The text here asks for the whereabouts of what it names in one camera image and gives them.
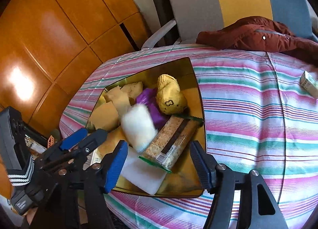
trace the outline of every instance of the multicolored backrest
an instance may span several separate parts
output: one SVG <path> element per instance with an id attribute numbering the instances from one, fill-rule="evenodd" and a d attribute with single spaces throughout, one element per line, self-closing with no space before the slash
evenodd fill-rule
<path id="1" fill-rule="evenodd" d="M 170 0 L 182 41 L 201 31 L 220 30 L 238 19 L 263 16 L 295 35 L 315 40 L 306 0 Z"/>

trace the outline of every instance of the purple cloth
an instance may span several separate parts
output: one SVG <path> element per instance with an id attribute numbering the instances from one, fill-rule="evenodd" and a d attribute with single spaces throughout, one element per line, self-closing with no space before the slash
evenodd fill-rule
<path id="1" fill-rule="evenodd" d="M 136 103 L 144 104 L 148 107 L 155 128 L 160 131 L 170 117 L 159 110 L 159 106 L 156 101 L 156 94 L 156 88 L 146 88 L 139 96 L 137 96 Z"/>

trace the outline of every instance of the orange object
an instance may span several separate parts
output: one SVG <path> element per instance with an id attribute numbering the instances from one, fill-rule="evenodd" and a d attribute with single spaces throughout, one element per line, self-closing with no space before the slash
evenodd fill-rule
<path id="1" fill-rule="evenodd" d="M 54 137 L 51 135 L 49 139 L 47 140 L 47 148 L 53 146 L 53 144 L 54 144 Z"/>

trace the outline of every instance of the maroon puffer jacket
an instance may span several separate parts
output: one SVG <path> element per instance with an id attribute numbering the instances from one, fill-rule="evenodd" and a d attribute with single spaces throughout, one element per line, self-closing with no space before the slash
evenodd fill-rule
<path id="1" fill-rule="evenodd" d="M 318 43 L 296 37 L 286 25 L 252 16 L 242 18 L 219 31 L 203 31 L 197 43 L 217 49 L 282 52 L 318 66 Z"/>

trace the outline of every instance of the chair armrest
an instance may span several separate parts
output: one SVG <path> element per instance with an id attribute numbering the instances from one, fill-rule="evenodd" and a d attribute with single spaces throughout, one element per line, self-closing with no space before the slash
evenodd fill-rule
<path id="1" fill-rule="evenodd" d="M 172 29 L 176 25 L 176 21 L 174 19 L 167 22 L 163 27 L 161 27 L 159 30 L 157 30 L 151 37 L 145 41 L 143 46 L 141 47 L 141 50 L 148 50 L 155 46 L 155 44 L 163 38 L 165 34 L 167 34 L 170 29 Z"/>

